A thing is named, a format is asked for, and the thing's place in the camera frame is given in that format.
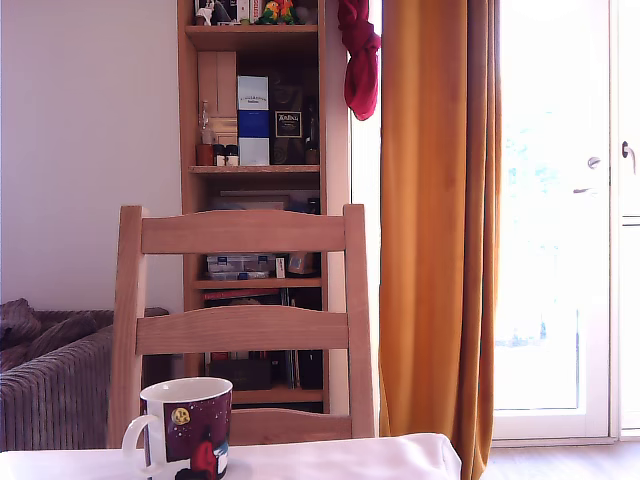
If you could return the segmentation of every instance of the chair backrest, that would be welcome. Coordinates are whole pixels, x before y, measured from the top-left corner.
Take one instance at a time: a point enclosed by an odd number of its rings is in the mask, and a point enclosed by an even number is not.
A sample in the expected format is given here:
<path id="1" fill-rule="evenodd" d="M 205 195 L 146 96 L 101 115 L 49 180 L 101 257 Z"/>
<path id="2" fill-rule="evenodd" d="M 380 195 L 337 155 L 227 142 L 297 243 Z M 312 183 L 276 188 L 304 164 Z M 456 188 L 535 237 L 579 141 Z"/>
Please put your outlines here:
<path id="1" fill-rule="evenodd" d="M 146 255 L 339 251 L 345 254 L 346 313 L 239 305 L 144 318 Z M 347 349 L 350 413 L 234 410 L 232 444 L 371 437 L 369 338 L 362 205 L 346 205 L 343 216 L 214 211 L 168 218 L 148 218 L 140 206 L 123 206 L 107 444 L 119 448 L 127 425 L 140 413 L 142 355 L 247 350 Z"/>

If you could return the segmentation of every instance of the dark purple mug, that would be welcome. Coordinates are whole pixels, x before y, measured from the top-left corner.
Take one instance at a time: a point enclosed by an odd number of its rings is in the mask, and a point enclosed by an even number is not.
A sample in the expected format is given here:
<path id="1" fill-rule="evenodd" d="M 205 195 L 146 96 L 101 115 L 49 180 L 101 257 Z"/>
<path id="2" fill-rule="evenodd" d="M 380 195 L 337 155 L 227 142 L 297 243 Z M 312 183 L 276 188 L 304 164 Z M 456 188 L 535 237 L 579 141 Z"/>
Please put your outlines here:
<path id="1" fill-rule="evenodd" d="M 140 477 L 153 480 L 218 480 L 227 471 L 231 426 L 230 381 L 181 378 L 145 388 L 140 398 L 145 415 L 125 432 L 122 451 L 135 455 L 144 430 L 146 468 Z"/>

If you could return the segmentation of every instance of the white tablecloth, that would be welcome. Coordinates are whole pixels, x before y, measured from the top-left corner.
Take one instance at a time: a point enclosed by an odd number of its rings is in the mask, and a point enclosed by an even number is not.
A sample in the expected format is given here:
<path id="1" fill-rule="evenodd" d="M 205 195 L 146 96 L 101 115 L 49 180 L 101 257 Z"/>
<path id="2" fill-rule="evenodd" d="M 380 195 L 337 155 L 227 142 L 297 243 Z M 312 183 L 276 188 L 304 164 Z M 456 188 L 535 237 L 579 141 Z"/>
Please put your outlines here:
<path id="1" fill-rule="evenodd" d="M 144 452 L 139 451 L 140 465 Z M 120 450 L 0 453 L 0 479 L 136 478 Z M 225 480 L 450 480 L 460 459 L 443 435 L 418 433 L 288 445 L 231 447 Z"/>

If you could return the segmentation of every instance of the colorful toy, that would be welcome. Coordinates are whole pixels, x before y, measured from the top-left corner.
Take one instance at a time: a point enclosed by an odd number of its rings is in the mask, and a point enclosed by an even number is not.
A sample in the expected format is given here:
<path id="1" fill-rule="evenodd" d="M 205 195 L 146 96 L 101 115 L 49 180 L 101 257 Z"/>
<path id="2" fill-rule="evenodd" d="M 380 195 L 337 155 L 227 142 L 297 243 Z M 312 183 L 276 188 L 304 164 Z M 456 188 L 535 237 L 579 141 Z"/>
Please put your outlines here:
<path id="1" fill-rule="evenodd" d="M 297 25 L 300 24 L 300 19 L 293 7 L 292 0 L 274 0 L 267 3 L 264 13 L 256 23 L 260 25 L 275 25 L 276 23 Z"/>

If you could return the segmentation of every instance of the glass door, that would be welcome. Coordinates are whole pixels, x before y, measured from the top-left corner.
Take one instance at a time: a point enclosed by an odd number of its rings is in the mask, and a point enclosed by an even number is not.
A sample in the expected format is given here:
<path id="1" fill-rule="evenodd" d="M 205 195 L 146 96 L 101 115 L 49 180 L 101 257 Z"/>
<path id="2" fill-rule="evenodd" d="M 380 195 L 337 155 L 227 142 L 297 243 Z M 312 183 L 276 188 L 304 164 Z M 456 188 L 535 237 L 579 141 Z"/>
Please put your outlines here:
<path id="1" fill-rule="evenodd" d="M 608 434 L 608 7 L 501 1 L 496 439 Z"/>
<path id="2" fill-rule="evenodd" d="M 618 2 L 620 143 L 635 151 L 620 155 L 620 406 L 623 430 L 640 429 L 640 2 Z"/>

